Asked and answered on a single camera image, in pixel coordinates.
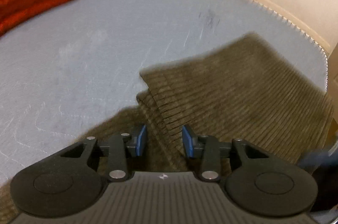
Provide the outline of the grey quilted mattress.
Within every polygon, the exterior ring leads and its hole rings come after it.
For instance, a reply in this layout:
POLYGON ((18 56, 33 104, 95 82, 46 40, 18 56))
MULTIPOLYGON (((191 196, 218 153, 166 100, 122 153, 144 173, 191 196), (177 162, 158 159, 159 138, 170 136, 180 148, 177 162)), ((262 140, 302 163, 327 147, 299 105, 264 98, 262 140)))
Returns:
POLYGON ((257 0, 73 0, 12 29, 1 37, 1 183, 135 105, 140 70, 248 32, 327 88, 312 35, 257 0))

